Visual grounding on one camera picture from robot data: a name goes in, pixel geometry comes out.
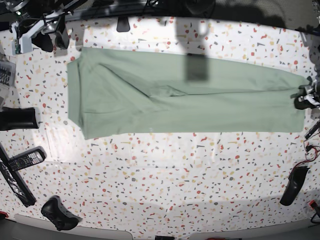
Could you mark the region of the light green T-shirt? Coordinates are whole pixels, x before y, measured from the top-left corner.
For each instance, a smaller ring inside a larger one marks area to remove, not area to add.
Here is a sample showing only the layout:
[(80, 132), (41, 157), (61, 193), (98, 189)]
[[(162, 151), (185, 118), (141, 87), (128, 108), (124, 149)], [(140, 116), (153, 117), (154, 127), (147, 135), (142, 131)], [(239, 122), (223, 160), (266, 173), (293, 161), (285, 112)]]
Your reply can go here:
[(68, 117), (85, 139), (125, 133), (300, 132), (307, 79), (199, 55), (85, 47), (67, 65)]

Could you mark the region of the grey monitor stand base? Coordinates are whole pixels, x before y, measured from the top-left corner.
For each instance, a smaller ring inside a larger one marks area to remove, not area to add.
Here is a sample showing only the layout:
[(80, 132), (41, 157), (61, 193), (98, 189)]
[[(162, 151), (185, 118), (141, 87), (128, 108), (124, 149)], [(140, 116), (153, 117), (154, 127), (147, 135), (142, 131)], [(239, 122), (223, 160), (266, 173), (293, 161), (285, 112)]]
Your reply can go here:
[(116, 31), (119, 33), (129, 32), (131, 29), (129, 19), (126, 16), (118, 17)]

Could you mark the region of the clear plastic parts box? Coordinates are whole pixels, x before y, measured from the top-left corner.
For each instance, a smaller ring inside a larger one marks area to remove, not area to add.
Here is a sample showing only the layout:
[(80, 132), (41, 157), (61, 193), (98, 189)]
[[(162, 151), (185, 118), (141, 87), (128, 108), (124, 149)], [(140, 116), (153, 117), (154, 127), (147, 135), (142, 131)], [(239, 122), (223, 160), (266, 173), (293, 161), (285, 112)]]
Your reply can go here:
[(16, 65), (7, 60), (4, 54), (0, 54), (0, 84), (4, 87), (12, 87), (15, 82)]

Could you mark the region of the black game controller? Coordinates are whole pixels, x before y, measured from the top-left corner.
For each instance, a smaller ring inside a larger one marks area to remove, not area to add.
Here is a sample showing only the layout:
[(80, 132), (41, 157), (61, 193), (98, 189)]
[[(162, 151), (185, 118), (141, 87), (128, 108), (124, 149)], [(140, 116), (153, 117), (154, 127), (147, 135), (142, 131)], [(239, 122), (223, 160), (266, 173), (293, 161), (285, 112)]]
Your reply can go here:
[(57, 231), (69, 231), (79, 224), (79, 218), (73, 214), (67, 214), (66, 208), (59, 197), (52, 196), (41, 208), (41, 214), (46, 217)]

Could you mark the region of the black TV remote control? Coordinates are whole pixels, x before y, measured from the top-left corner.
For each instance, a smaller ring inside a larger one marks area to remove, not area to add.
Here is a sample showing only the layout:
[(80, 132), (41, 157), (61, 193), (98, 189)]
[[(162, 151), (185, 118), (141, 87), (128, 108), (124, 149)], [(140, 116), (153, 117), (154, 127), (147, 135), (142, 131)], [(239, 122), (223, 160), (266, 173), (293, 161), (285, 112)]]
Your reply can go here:
[(8, 164), (14, 172), (17, 172), (42, 163), (46, 157), (44, 149), (38, 146), (10, 158)]

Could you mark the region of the black cylindrical tube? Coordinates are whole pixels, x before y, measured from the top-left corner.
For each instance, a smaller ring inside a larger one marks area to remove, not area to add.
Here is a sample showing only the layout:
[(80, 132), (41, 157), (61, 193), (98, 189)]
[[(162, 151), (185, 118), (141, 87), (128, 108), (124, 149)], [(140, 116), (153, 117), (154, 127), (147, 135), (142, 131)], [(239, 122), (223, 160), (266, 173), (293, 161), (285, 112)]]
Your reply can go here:
[(0, 130), (38, 129), (36, 109), (4, 107), (0, 111)]

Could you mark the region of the long black flat bar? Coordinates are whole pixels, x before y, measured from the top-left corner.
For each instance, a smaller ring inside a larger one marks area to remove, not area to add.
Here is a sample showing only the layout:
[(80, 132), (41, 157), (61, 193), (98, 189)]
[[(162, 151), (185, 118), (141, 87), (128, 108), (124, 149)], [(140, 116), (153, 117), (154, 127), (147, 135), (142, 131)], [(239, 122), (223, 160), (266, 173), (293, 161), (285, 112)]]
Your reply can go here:
[(13, 194), (22, 202), (22, 204), (26, 208), (35, 205), (36, 199), (29, 188), (26, 186), (20, 174), (14, 172), (10, 168), (9, 157), (2, 145), (0, 146), (0, 172), (13, 191)]

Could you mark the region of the black curved handheld device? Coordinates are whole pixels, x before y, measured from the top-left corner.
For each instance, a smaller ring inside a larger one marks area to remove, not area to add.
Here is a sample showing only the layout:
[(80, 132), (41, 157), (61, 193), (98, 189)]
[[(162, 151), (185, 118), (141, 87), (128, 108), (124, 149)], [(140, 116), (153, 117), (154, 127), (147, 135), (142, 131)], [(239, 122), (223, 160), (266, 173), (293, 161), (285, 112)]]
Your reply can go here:
[(281, 205), (290, 206), (294, 202), (305, 182), (308, 171), (309, 168), (307, 166), (298, 166), (292, 170), (288, 177), (288, 184), (280, 200)]

